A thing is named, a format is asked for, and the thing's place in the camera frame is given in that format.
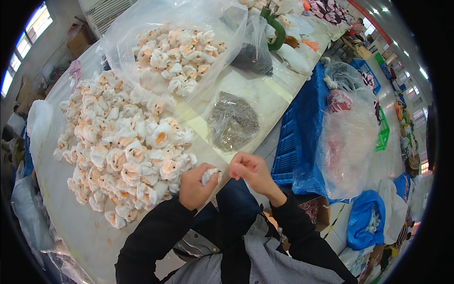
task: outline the tiled floor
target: tiled floor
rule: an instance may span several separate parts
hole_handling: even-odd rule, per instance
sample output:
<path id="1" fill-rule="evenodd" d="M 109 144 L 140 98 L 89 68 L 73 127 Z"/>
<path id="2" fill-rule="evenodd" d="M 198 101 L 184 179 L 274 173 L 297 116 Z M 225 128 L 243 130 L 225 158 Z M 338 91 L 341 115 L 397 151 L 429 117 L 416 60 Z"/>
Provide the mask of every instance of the tiled floor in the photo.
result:
<path id="1" fill-rule="evenodd" d="M 399 122 L 394 110 L 394 91 L 391 87 L 389 81 L 385 78 L 385 75 L 381 71 L 378 63 L 373 57 L 367 60 L 370 68 L 374 72 L 377 80 L 381 84 L 381 90 L 377 94 L 380 105 L 383 109 L 383 112 L 386 116 L 386 120 L 390 127 L 390 136 L 388 144 L 385 150 L 375 152 L 372 158 L 372 164 L 369 167 L 368 182 L 366 189 L 376 189 L 379 185 L 379 182 L 382 179 L 386 178 L 395 178 L 399 176 L 404 171 L 404 163 L 400 157 L 400 142 L 399 142 Z M 282 119 L 279 120 L 268 136 L 264 139 L 262 144 L 254 152 L 255 155 L 262 157 L 268 170 L 271 171 L 273 166 L 274 157 L 276 155 L 277 143 L 279 141 L 279 134 L 281 131 Z M 252 195 L 257 199 L 259 204 L 263 204 L 264 208 L 269 207 L 268 199 L 261 194 L 257 194 L 250 189 Z M 326 237 L 326 241 L 329 243 L 331 248 L 337 253 L 340 254 L 342 250 L 347 246 L 347 225 L 350 216 L 352 204 L 333 204 L 331 206 L 331 217 L 330 223 L 332 224 L 334 220 L 339 215 L 340 210 L 342 212 L 339 215 L 336 224 L 333 229 L 329 232 Z M 326 228 L 321 232 L 321 236 L 324 237 L 328 232 L 330 227 Z M 184 264 L 184 261 L 179 259 L 172 251 L 166 255 L 163 260 L 157 262 L 156 275 L 162 279 L 169 272 L 177 269 Z"/>

